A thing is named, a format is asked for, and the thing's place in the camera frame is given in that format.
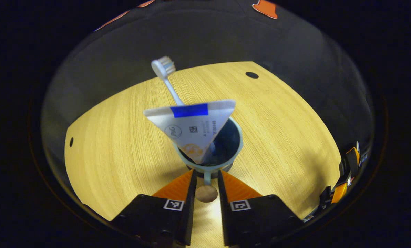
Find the black background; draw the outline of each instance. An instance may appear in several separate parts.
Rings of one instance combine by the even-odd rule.
[[[411,1],[278,4],[330,35],[374,75],[389,110],[389,144],[371,185],[323,232],[295,245],[411,247]],[[134,5],[0,2],[0,246],[133,246],[96,231],[55,198],[33,163],[27,120],[30,96],[46,90],[65,56]]]

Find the wood grain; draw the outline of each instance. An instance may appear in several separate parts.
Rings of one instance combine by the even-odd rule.
[[[256,63],[198,66],[169,78],[185,104],[236,100],[232,117],[242,128],[244,147],[229,173],[262,195],[278,195],[298,217],[309,214],[324,188],[339,179],[340,154],[325,124],[294,90]],[[188,170],[171,141],[142,113],[168,105],[175,105],[169,91],[154,78],[72,123],[65,163],[82,203],[112,220],[136,195],[152,195]],[[192,246],[223,247],[219,198],[195,200],[194,209]]]

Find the light blue cup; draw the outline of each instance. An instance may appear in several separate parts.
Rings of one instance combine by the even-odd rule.
[[[205,185],[211,185],[212,175],[216,176],[220,169],[229,171],[233,165],[234,159],[242,150],[244,144],[242,130],[240,129],[239,124],[230,117],[216,136],[214,143],[216,152],[210,156],[209,162],[206,165],[196,165],[196,163],[188,158],[176,144],[173,144],[179,157],[188,168],[204,174]]]

